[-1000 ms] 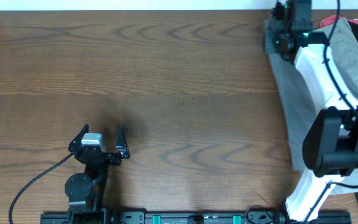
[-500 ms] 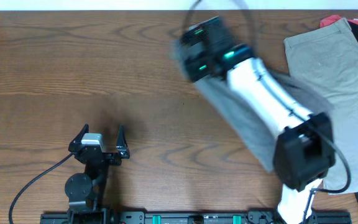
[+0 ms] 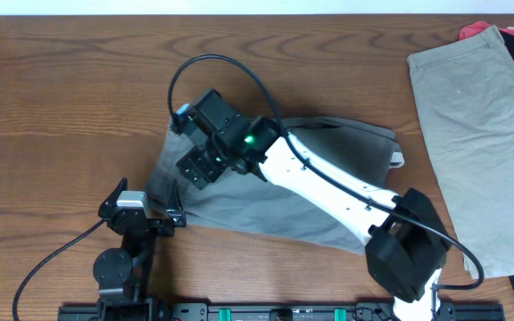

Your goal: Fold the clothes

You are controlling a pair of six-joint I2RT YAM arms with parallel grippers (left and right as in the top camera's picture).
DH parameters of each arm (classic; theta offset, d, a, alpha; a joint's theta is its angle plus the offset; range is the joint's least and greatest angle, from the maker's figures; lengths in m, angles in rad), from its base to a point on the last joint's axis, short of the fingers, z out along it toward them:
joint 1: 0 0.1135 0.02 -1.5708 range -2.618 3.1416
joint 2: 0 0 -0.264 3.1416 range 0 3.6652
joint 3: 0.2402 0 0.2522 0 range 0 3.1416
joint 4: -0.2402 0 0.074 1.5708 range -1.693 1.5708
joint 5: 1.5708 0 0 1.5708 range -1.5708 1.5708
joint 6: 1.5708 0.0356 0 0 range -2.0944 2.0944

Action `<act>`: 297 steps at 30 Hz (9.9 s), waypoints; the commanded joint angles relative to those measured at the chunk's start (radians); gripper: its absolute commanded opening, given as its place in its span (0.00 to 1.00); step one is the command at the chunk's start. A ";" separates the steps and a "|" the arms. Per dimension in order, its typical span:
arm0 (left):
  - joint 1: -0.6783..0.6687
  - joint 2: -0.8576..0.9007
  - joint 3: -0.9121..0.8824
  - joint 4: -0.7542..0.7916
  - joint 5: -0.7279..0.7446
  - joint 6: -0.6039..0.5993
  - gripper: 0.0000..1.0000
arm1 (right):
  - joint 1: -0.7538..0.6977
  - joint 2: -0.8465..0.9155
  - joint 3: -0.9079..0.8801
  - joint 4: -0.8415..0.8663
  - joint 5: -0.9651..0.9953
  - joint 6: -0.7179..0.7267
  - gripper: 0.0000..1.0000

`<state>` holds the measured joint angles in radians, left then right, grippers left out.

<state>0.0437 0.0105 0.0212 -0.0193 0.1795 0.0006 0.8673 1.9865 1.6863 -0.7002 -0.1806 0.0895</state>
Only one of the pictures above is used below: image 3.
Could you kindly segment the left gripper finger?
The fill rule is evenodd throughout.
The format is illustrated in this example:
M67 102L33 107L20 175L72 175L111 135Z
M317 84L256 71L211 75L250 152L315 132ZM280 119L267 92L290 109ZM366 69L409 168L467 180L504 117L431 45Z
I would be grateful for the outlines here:
M117 213L117 200L121 193L128 190L128 180L123 177L113 191L106 197L100 204L98 209L98 216L100 218L110 218L112 213Z
M186 227L187 216L178 193L178 182L173 180L166 201L166 212L175 227Z

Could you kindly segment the grey shorts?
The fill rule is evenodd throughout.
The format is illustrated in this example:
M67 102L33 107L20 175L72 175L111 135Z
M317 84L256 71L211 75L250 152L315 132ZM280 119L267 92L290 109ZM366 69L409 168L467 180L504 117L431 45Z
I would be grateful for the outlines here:
M354 119L284 119L284 125L316 154L371 184L384 186L389 169L403 164L402 148L389 128ZM363 254L361 241L336 219L300 195L249 174L228 169L198 189L177 162L192 148L184 135L166 135L145 192L166 202L175 186L189 225L273 235Z

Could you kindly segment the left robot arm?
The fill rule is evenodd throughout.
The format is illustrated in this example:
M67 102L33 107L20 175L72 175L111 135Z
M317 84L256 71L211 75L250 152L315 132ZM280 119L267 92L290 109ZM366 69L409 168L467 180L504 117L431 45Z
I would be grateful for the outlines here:
M123 178L104 200L98 216L117 235L121 246L103 251L95 260L93 275L99 285L99 321L170 320L168 304L147 294L156 241L172 237L187 225L186 213L172 182L165 199L130 191Z

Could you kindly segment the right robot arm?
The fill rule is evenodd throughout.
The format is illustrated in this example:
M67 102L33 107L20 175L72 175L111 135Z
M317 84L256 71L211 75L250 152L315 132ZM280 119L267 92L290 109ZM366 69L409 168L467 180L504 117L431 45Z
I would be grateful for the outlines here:
M170 116L172 130L194 145L178 168L196 187L232 169L302 196L361 241L369 274L394 296L395 318L437 318L438 279L451 245L423 193L366 183L318 156L280 120L248 119L213 89Z

